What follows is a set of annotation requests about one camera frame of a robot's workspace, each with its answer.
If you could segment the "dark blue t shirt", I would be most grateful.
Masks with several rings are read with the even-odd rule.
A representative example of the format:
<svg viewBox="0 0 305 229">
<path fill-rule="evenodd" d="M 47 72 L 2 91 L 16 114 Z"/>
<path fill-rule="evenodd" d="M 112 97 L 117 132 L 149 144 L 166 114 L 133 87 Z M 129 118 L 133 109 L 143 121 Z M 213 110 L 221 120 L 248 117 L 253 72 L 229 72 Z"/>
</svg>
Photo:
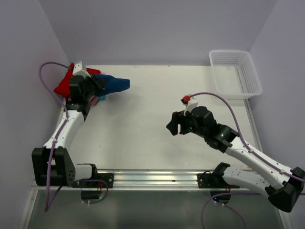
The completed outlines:
<svg viewBox="0 0 305 229">
<path fill-rule="evenodd" d="M 130 88 L 130 80 L 116 78 L 107 74 L 95 74 L 96 78 L 105 81 L 104 91 L 99 96 L 106 96 L 112 93 L 119 93 Z"/>
</svg>

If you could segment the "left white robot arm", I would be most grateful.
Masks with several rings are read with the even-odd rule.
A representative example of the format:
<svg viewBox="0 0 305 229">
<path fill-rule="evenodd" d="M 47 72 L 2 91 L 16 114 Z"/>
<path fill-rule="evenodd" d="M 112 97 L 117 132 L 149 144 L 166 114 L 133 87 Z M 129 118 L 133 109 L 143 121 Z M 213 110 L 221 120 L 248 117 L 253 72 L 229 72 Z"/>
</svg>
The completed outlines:
<svg viewBox="0 0 305 229">
<path fill-rule="evenodd" d="M 90 100 L 100 95 L 106 81 L 94 75 L 76 75 L 70 79 L 70 94 L 65 99 L 64 114 L 52 137 L 31 154 L 35 181 L 38 186 L 73 186 L 82 180 L 88 187 L 98 184 L 99 175 L 94 164 L 76 164 L 69 150 L 79 128 L 84 124 Z"/>
</svg>

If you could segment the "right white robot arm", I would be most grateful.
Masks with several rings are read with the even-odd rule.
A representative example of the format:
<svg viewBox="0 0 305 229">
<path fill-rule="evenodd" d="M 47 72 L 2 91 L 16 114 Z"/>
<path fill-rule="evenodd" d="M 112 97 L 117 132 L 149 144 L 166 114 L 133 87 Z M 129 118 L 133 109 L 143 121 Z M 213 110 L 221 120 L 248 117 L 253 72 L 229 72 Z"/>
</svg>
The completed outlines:
<svg viewBox="0 0 305 229">
<path fill-rule="evenodd" d="M 166 128 L 172 135 L 193 133 L 203 138 L 209 147 L 238 159 L 253 170 L 245 172 L 221 162 L 212 173 L 197 176 L 203 182 L 220 188 L 246 188 L 267 197 L 274 207 L 284 212 L 292 211 L 305 187 L 304 170 L 284 166 L 243 142 L 239 133 L 217 123 L 213 113 L 204 106 L 174 112 Z"/>
</svg>

